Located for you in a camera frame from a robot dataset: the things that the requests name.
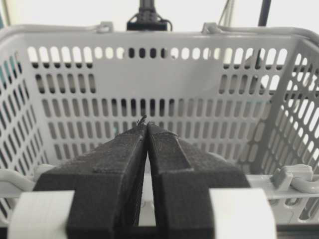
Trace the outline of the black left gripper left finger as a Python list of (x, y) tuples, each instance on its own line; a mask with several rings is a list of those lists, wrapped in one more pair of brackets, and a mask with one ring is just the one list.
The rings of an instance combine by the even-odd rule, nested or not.
[(21, 194), (9, 239), (113, 239), (138, 224), (147, 156), (145, 124), (43, 172)]

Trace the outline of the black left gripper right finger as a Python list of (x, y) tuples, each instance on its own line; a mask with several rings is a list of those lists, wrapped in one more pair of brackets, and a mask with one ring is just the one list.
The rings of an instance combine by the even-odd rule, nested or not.
[(245, 173), (154, 123), (147, 125), (156, 225), (168, 239), (274, 239), (263, 190)]

